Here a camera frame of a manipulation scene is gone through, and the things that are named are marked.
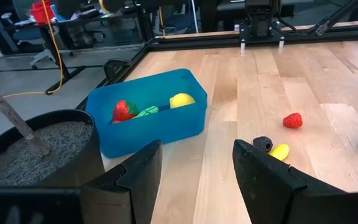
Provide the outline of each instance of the toy banana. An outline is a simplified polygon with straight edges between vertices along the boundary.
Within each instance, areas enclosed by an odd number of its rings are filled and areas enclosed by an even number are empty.
[[[287,158],[288,154],[290,153],[290,147],[287,144],[281,144],[277,146],[273,151],[269,154],[276,159],[283,161]]]

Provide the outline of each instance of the red object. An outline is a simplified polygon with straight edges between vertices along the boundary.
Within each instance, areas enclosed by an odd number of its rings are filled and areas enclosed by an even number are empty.
[[[118,123],[121,121],[125,121],[131,119],[138,115],[139,112],[136,108],[136,105],[130,103],[126,100],[120,100],[114,107],[114,111],[112,112],[112,122]]]
[[[302,116],[299,113],[293,113],[283,119],[283,125],[287,128],[302,127]]]
[[[50,8],[49,0],[45,1],[45,5],[47,7],[49,19],[55,17],[55,14]],[[48,23],[47,15],[45,14],[44,5],[42,4],[42,2],[33,3],[32,9],[30,9],[29,12],[32,14],[32,16],[34,16],[34,19],[37,22],[37,24]]]

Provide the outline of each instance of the yellow lemon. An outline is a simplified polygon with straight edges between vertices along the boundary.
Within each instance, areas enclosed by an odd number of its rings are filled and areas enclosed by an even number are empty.
[[[179,93],[169,99],[171,109],[196,103],[194,98],[187,93]]]
[[[290,147],[287,144],[281,144],[277,146],[269,154],[275,157],[276,159],[280,159],[281,161],[283,161],[285,158],[287,158],[289,153],[290,153]]]

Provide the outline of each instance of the plant stem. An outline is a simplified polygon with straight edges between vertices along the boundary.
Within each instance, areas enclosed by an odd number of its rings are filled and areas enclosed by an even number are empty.
[[[49,148],[41,141],[39,136],[36,136],[26,122],[17,114],[15,109],[0,96],[0,112],[17,128],[23,135],[24,139],[29,144],[33,152],[43,157],[50,153]]]

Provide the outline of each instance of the plastic fruit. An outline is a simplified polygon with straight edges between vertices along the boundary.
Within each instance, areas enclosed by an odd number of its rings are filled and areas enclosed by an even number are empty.
[[[266,136],[257,137],[252,141],[252,144],[265,152],[270,152],[273,148],[273,142]]]
[[[179,93],[169,99],[171,109],[196,103],[194,98],[187,93]]]
[[[283,119],[283,125],[287,128],[300,128],[303,125],[302,116],[299,113],[293,113]]]
[[[128,102],[126,100],[120,100],[117,102],[112,112],[112,122],[118,123],[125,121],[135,117],[138,114],[139,110],[134,103]]]
[[[290,147],[287,144],[281,144],[277,146],[272,152],[269,154],[276,159],[283,161],[287,158],[288,154],[290,153]]]
[[[147,115],[150,115],[150,114],[154,114],[154,113],[158,113],[158,107],[156,106],[151,106],[149,108],[146,108],[144,110],[142,110],[136,117],[134,118],[140,118],[140,117],[143,117],[143,116],[147,116]]]

